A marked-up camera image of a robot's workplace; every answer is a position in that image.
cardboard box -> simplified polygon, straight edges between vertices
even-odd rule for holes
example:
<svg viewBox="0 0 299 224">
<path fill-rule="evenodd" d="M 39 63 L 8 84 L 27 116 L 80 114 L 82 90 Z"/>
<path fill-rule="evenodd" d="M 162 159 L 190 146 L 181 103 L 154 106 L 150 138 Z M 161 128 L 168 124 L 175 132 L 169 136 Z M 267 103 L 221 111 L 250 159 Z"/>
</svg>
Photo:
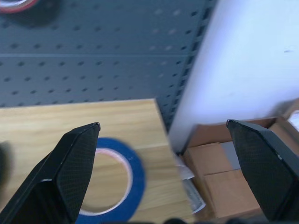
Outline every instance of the cardboard box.
<svg viewBox="0 0 299 224">
<path fill-rule="evenodd" d="M 294 111 L 298 112 L 297 119 L 291 121 Z M 270 128 L 299 155 L 299 99 L 278 118 L 247 122 Z M 236 154 L 227 153 L 232 147 L 230 141 L 226 124 L 198 125 L 184 153 L 186 164 L 195 174 L 194 185 L 206 201 L 206 207 L 195 214 L 198 221 L 222 222 L 229 217 L 262 213 L 241 170 L 237 170 L 240 168 L 238 162 L 232 162 Z"/>
<path fill-rule="evenodd" d="M 247 212 L 259 211 L 260 206 L 241 170 L 207 175 L 205 180 L 217 217 L 241 216 Z"/>
<path fill-rule="evenodd" d="M 270 127 L 272 130 L 296 155 L 299 155 L 299 144 L 295 138 L 288 133 L 287 129 L 281 126 L 281 122 L 277 122 Z"/>
<path fill-rule="evenodd" d="M 188 148 L 184 159 L 194 172 L 194 185 L 206 202 L 197 221 L 225 221 L 259 214 L 260 207 L 241 170 L 234 170 L 220 143 Z"/>
</svg>

pegboard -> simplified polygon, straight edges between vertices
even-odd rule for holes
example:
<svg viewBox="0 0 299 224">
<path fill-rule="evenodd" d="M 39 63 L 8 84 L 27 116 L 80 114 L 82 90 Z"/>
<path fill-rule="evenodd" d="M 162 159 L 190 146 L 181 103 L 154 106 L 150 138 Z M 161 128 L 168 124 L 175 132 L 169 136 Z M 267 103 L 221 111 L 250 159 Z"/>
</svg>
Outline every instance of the pegboard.
<svg viewBox="0 0 299 224">
<path fill-rule="evenodd" d="M 41 0 L 0 15 L 0 107 L 156 98 L 168 126 L 214 0 Z"/>
</svg>

